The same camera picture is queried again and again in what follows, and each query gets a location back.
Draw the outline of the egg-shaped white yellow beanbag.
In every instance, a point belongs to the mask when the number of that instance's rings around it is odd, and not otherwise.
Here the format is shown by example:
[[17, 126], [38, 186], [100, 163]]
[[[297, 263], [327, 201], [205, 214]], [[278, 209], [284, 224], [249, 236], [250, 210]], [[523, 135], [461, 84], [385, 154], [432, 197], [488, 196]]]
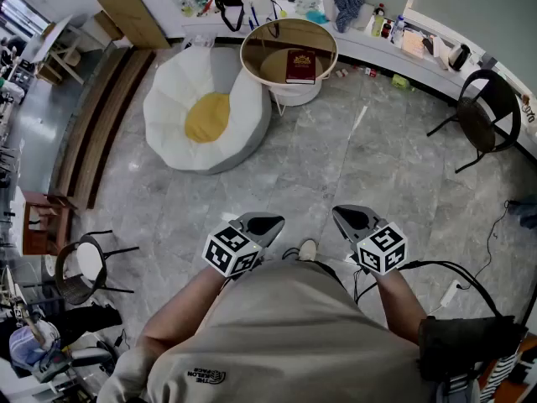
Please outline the egg-shaped white yellow beanbag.
[[143, 101], [148, 145], [167, 164], [212, 175], [242, 163], [271, 119], [267, 88], [233, 48], [194, 46], [163, 63]]

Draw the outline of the blue grey device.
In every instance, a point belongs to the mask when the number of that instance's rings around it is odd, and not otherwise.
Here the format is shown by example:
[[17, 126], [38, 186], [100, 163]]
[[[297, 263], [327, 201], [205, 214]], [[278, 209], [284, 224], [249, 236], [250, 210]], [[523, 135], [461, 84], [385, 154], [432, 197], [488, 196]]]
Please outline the blue grey device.
[[508, 213], [518, 218], [522, 228], [537, 230], [537, 195], [530, 195], [522, 200], [510, 200]]

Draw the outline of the black chair with white seat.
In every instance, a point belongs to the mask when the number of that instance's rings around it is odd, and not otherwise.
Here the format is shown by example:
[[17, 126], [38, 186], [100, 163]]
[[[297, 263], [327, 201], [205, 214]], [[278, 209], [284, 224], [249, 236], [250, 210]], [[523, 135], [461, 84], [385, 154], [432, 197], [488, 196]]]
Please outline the black chair with white seat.
[[115, 255], [139, 250], [139, 246], [105, 252], [96, 236], [112, 230], [93, 231], [66, 245], [55, 260], [55, 286], [60, 296], [72, 306], [80, 306], [98, 291], [133, 294], [134, 290], [114, 288], [107, 284], [107, 260]]

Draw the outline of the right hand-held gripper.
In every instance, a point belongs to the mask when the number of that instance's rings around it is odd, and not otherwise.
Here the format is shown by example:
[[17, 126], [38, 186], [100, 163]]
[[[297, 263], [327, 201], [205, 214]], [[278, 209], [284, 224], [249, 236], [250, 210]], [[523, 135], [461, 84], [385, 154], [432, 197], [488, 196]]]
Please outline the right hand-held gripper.
[[369, 224], [380, 216], [371, 208], [352, 204], [335, 206], [332, 216], [345, 240], [357, 242], [358, 264], [369, 272], [386, 275], [408, 259], [408, 239], [395, 222], [369, 235]]

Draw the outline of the blue checked cloth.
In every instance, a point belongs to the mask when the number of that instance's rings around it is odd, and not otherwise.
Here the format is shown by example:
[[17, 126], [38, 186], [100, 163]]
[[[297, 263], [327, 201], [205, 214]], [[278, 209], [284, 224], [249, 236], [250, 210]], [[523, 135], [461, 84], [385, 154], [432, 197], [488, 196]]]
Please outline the blue checked cloth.
[[339, 33], [345, 33], [352, 21], [358, 17], [365, 0], [335, 0], [339, 13], [336, 16], [336, 29]]

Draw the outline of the white curved counter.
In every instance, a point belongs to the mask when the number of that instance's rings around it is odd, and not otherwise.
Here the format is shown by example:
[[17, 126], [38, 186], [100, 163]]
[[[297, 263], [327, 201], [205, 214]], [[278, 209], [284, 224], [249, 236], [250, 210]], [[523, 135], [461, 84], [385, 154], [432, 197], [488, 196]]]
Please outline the white curved counter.
[[[275, 12], [278, 18], [305, 19], [305, 16], [295, 13], [295, 4], [288, 0], [274, 0]], [[220, 13], [215, 12], [214, 3], [208, 9], [208, 13], [197, 16], [181, 14], [180, 23], [185, 34], [215, 34], [219, 38], [244, 39], [251, 31], [249, 19], [253, 26], [257, 27], [251, 13], [250, 5], [245, 7], [243, 26], [237, 32], [232, 32], [222, 21]], [[438, 60], [425, 50], [422, 60], [413, 58], [401, 51], [400, 46], [392, 44], [390, 39], [373, 37], [370, 33], [373, 26], [373, 18], [364, 30], [350, 28], [346, 33], [338, 33], [331, 23], [322, 24], [335, 38], [339, 49], [339, 60], [358, 61], [359, 64], [368, 67], [376, 67], [377, 70], [386, 73], [397, 73], [409, 82], [430, 94], [438, 93], [439, 97], [457, 99], [464, 81], [481, 67], [473, 64], [471, 57], [463, 65], [460, 71], [448, 70], [441, 67]], [[537, 159], [537, 138], [528, 135], [526, 124], [527, 115], [521, 112], [522, 128], [517, 145]]]

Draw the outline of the person's right forearm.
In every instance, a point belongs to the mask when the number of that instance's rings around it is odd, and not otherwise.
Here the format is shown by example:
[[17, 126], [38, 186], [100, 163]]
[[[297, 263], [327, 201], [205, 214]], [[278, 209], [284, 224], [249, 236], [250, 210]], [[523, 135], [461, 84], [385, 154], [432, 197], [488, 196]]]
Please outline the person's right forearm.
[[389, 331], [418, 345], [420, 324], [427, 315], [408, 282], [397, 269], [386, 275], [373, 272], [373, 277]]

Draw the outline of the white power strip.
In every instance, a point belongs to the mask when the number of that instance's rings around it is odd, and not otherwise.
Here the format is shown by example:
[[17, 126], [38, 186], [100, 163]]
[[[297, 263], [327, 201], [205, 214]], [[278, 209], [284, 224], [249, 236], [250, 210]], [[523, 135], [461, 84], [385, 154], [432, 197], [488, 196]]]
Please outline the white power strip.
[[454, 298], [455, 294], [460, 289], [460, 287], [461, 287], [461, 283], [458, 280], [453, 280], [448, 286], [444, 295], [441, 297], [440, 306], [447, 307], [452, 301], [452, 299]]

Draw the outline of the clear water bottle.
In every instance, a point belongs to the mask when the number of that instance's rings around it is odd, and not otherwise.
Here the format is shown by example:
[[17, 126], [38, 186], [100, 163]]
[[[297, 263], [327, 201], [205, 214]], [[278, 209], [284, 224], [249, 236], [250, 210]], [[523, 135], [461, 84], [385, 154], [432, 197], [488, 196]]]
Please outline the clear water bottle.
[[405, 20], [403, 15], [399, 15], [394, 23], [391, 33], [391, 43], [398, 44], [403, 38], [405, 28]]

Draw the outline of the black wicker chair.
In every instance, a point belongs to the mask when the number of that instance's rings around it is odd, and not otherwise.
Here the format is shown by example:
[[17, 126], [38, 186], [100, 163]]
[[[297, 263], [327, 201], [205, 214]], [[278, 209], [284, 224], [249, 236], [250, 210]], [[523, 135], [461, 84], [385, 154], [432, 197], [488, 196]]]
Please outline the black wicker chair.
[[[501, 143], [496, 142], [497, 124], [510, 116], [510, 132]], [[427, 133], [439, 131], [448, 123], [458, 123], [467, 140], [475, 148], [475, 160], [455, 170], [458, 174], [474, 166], [486, 154], [513, 147], [522, 127], [520, 105], [513, 88], [497, 72], [474, 71], [465, 81], [456, 104], [456, 112]]]

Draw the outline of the brown wooden stool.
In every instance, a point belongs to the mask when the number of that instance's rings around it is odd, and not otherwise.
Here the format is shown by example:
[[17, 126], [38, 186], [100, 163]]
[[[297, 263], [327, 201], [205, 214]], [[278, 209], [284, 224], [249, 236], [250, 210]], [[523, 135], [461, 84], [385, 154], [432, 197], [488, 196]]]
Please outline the brown wooden stool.
[[22, 255], [57, 255], [68, 243], [75, 207], [67, 197], [22, 191]]

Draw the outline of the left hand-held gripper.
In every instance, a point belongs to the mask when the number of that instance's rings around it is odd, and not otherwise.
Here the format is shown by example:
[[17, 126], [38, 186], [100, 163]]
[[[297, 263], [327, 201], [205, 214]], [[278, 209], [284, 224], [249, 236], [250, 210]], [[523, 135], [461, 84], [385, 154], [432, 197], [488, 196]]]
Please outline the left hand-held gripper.
[[[284, 218], [271, 212], [247, 212], [237, 219], [221, 222], [206, 239], [202, 258], [225, 278], [253, 268], [282, 230]], [[251, 227], [251, 236], [247, 233]]]

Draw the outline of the dark red hardcover book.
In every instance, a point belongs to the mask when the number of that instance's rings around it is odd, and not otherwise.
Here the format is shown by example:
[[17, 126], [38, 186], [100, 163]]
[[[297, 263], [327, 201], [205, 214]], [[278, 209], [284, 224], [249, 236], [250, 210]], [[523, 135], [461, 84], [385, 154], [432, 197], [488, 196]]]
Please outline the dark red hardcover book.
[[312, 85], [316, 79], [315, 52], [311, 50], [288, 50], [285, 72], [287, 84]]

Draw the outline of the person's beige shirt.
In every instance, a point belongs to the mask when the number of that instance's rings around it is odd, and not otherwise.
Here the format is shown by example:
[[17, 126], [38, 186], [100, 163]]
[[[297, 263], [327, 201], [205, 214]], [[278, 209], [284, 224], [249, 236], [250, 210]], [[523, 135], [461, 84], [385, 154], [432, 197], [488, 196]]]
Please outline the person's beige shirt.
[[320, 265], [275, 261], [220, 289], [183, 343], [124, 353], [97, 403], [430, 403], [418, 356]]

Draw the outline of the brown cardboard board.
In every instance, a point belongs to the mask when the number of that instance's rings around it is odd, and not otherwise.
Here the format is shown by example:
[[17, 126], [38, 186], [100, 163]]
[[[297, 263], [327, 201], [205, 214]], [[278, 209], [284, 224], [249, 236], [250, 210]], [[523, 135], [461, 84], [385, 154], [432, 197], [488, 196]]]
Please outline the brown cardboard board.
[[97, 0], [131, 44], [140, 49], [170, 47], [162, 29], [142, 0]]

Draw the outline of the white side table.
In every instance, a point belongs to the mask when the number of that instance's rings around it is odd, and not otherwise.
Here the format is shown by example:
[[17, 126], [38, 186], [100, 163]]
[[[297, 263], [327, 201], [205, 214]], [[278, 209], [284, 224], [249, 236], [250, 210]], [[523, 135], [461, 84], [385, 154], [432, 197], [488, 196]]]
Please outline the white side table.
[[[65, 54], [66, 57], [69, 57], [80, 42], [81, 33], [77, 30], [77, 28], [73, 27], [70, 24], [72, 17], [73, 15], [68, 15], [67, 17], [59, 21], [57, 24], [55, 24], [55, 26], [47, 33], [47, 35], [45, 35], [44, 39], [42, 40], [42, 44], [35, 53], [35, 56], [29, 61], [29, 63], [45, 63], [47, 57], [50, 56], [79, 84], [83, 85], [85, 81], [71, 68], [71, 66], [65, 61], [65, 58], [60, 56], [61, 54]], [[61, 34], [66, 29], [74, 31], [78, 35], [78, 37], [70, 47], [67, 47], [61, 51], [54, 50], [53, 47], [60, 38]]]

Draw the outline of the pale pink notepad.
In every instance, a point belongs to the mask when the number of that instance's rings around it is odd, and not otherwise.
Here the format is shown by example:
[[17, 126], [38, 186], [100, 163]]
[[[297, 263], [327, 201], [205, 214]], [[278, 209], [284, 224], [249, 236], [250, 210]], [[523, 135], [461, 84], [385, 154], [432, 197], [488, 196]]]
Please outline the pale pink notepad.
[[423, 36], [419, 33], [406, 29], [403, 32], [401, 51], [413, 58], [422, 60], [425, 55]]

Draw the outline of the person's white shoe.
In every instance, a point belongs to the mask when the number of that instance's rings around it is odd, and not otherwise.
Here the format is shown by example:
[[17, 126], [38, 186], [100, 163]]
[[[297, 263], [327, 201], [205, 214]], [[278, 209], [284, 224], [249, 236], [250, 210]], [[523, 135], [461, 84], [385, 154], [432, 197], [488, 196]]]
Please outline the person's white shoe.
[[317, 244], [314, 239], [306, 239], [299, 248], [298, 260], [314, 261], [317, 254]]

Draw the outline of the long wooden step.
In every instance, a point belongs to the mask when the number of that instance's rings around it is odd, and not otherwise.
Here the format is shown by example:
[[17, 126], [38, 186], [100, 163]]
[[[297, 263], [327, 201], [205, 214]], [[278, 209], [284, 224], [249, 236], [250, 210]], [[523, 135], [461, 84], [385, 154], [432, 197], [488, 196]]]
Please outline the long wooden step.
[[94, 207], [117, 131], [154, 61], [152, 50], [120, 48], [106, 56], [67, 130], [54, 188], [79, 209]]

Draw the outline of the round glass-top side table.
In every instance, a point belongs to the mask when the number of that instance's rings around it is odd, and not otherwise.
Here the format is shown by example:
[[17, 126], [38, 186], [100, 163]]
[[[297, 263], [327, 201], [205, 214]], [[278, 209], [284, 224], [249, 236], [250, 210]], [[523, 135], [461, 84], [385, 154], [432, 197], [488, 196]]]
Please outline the round glass-top side table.
[[[316, 79], [312, 85], [287, 84], [285, 72], [288, 50], [315, 52]], [[339, 49], [332, 34], [309, 20], [284, 18], [255, 28], [243, 41], [240, 57], [249, 74], [269, 91], [280, 114], [288, 107], [312, 101], [322, 82], [334, 69]]]

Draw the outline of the person's left forearm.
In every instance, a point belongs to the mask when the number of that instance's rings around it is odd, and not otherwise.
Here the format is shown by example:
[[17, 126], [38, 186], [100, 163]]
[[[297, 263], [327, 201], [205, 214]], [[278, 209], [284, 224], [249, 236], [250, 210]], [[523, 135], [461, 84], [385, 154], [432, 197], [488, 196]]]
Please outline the person's left forearm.
[[219, 295], [226, 278], [211, 266], [190, 282], [150, 317], [137, 346], [157, 357], [191, 338]]

